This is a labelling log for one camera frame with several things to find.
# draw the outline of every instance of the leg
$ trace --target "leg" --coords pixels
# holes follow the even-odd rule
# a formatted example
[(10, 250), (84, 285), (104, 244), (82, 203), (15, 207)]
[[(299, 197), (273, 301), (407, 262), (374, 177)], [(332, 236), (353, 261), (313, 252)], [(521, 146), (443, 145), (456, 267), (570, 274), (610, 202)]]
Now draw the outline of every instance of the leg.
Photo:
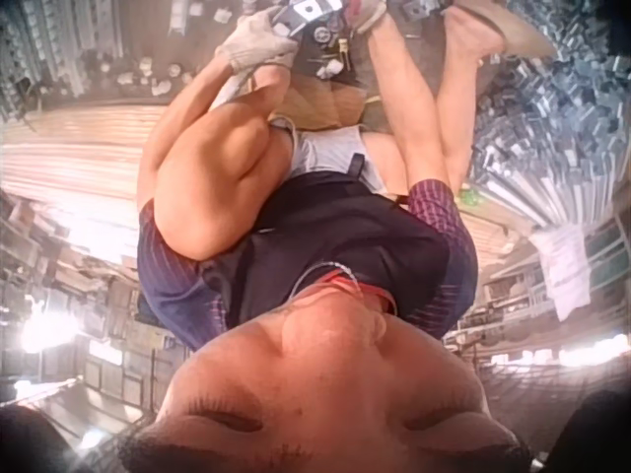
[[(462, 186), (471, 159), (475, 124), (475, 79), (478, 61), (501, 52), (502, 37), (459, 8), (445, 15), (447, 52), (437, 109), (443, 152), (454, 193)], [(389, 193), (407, 194), (405, 163), (393, 136), (364, 133), (362, 140)]]
[(479, 60), (502, 52), (504, 39), (458, 7), (445, 13), (447, 47), (437, 108), (443, 152), (454, 193), (466, 179), (475, 126), (475, 80)]
[(261, 70), (257, 79), (256, 91), (186, 129), (160, 167), (156, 225), (173, 250), (191, 259), (235, 244), (289, 171), (291, 138), (267, 123), (285, 95), (289, 71)]
[(369, 31), (368, 50), (408, 188), (427, 179), (449, 185), (436, 101), (389, 14)]

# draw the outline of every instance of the white cloth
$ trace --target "white cloth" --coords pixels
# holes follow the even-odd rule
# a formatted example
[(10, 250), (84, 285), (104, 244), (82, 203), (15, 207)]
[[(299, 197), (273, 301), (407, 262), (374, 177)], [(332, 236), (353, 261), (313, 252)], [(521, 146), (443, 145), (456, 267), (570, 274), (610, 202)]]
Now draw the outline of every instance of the white cloth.
[(284, 128), (292, 135), (294, 154), (287, 179), (319, 170), (346, 173), (353, 155), (358, 153), (366, 159), (359, 180), (371, 192), (386, 192), (384, 180), (364, 146), (359, 125), (328, 131), (299, 131), (285, 117), (276, 117), (270, 124)]
[(592, 271), (583, 229), (568, 224), (534, 232), (528, 239), (539, 251), (547, 295), (554, 300), (557, 316), (563, 321), (572, 310), (591, 301)]
[(298, 43), (276, 34), (271, 26), (270, 19), (280, 8), (271, 7), (254, 15), (241, 17), (237, 28), (215, 50), (215, 55), (224, 55), (238, 75), (277, 56), (295, 54)]

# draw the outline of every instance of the red collar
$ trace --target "red collar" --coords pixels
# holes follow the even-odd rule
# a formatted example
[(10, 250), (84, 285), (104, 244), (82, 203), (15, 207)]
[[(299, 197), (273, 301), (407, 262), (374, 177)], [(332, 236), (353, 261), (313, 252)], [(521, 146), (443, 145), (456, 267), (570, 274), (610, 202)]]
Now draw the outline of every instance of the red collar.
[[(339, 269), (335, 269), (329, 273), (326, 273), (317, 281), (319, 283), (330, 283), (335, 281), (336, 283), (342, 283), (348, 286), (353, 286), (355, 284), (348, 278), (344, 277)], [(357, 284), (362, 290), (362, 293), (377, 296), (383, 303), (382, 306), (384, 310), (393, 310), (394, 314), (396, 314), (396, 303), (394, 302), (394, 298), (392, 297), (391, 293), (389, 293), (385, 289), (378, 288), (377, 286), (372, 286), (370, 284), (364, 284), (360, 282), (358, 282)]]

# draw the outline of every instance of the hand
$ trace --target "hand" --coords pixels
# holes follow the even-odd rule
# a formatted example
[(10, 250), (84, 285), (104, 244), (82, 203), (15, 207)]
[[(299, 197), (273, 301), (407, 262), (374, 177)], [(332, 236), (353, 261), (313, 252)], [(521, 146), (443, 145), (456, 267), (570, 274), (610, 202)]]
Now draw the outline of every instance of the hand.
[(358, 34), (372, 28), (386, 13), (386, 0), (350, 0), (344, 11), (348, 25)]
[(239, 19), (237, 29), (215, 50), (215, 55), (225, 56), (235, 74), (262, 64), (277, 56), (290, 57), (298, 50), (298, 43), (276, 34), (270, 19), (281, 7), (272, 7), (249, 17)]

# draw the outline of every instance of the white glove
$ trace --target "white glove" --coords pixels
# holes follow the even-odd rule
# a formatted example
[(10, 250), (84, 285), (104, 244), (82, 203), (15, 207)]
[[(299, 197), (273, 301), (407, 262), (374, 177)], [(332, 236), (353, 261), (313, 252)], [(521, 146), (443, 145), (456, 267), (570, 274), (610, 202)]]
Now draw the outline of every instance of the white glove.
[(237, 29), (215, 50), (223, 55), (239, 74), (244, 69), (269, 61), (276, 56), (295, 54), (298, 43), (272, 30), (270, 19), (281, 7), (271, 7), (248, 17), (239, 18)]
[(284, 66), (287, 69), (291, 69), (294, 65), (294, 59), (296, 58), (295, 52), (288, 52), (287, 54), (283, 54), (282, 56), (276, 56), (271, 58), (269, 61), (265, 61), (266, 65), (276, 65), (276, 66)]
[(386, 13), (386, 0), (350, 0), (344, 11), (346, 22), (358, 34), (372, 28)]

